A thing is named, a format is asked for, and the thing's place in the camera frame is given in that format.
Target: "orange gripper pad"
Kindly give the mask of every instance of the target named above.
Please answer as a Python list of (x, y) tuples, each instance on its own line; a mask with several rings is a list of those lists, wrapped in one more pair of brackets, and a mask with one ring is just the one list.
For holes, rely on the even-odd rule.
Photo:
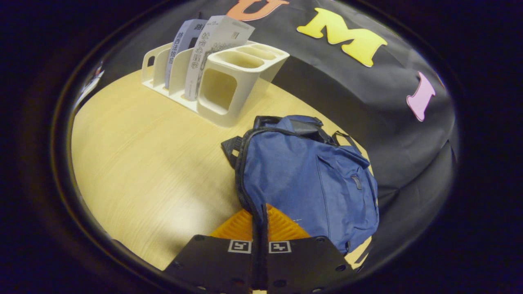
[[(310, 237), (297, 223), (270, 204), (267, 204), (267, 219), (269, 242)], [(250, 241), (253, 239), (252, 222), (252, 215), (242, 209), (212, 232), (211, 237)]]

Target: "backpack handle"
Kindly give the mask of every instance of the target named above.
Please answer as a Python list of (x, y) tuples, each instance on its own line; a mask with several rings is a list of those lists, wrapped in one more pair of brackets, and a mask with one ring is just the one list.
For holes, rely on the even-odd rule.
[(352, 147), (354, 147), (354, 149), (356, 149), (356, 151), (358, 151), (359, 154), (361, 154), (361, 151), (360, 151), (360, 149), (358, 148), (358, 146), (356, 146), (354, 140), (353, 140), (349, 135), (344, 134), (344, 133), (342, 133), (342, 132), (340, 132), (340, 131), (336, 131), (334, 134), (332, 134), (332, 139), (334, 140), (334, 143), (336, 143), (336, 145), (339, 146), (339, 142), (338, 142), (338, 138), (337, 138), (338, 135), (340, 135), (340, 136), (342, 136), (343, 138), (347, 139), (347, 141), (349, 141), (350, 145), (351, 145)]

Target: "paper booklet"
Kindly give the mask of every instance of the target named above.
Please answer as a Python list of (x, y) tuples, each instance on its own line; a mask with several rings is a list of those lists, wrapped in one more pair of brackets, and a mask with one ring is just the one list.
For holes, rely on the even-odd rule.
[(225, 15), (209, 18), (196, 41), (189, 60), (185, 80), (185, 98), (187, 100), (195, 101), (198, 97), (207, 57), (218, 51), (244, 45), (253, 31), (254, 27)]
[(165, 88), (169, 89), (170, 69), (173, 66), (174, 57), (178, 52), (182, 52), (195, 46), (198, 36), (207, 23), (205, 19), (186, 20), (176, 33), (173, 46), (170, 48), (167, 68), (165, 69)]

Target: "white desk organizer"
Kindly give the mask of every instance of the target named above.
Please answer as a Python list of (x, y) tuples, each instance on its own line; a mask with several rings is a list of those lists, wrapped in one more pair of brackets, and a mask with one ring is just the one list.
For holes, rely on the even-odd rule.
[[(207, 57), (196, 101), (184, 98), (185, 78), (192, 49), (176, 55), (165, 88), (165, 70), (172, 43), (153, 49), (144, 56), (142, 84), (214, 122), (231, 127), (259, 79), (272, 82), (289, 54), (277, 48), (248, 41), (246, 45), (215, 52)], [(149, 58), (154, 64), (147, 66)]]

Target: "light wood surface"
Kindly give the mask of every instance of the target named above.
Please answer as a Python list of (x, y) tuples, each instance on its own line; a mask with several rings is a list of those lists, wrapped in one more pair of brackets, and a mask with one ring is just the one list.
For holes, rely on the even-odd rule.
[(163, 270), (193, 235), (210, 234), (241, 209), (220, 143), (243, 136), (257, 115), (296, 114), (318, 117), (329, 134), (341, 130), (272, 84), (251, 95), (234, 127), (221, 128), (143, 86), (137, 71), (100, 90), (76, 115), (74, 173), (101, 226)]

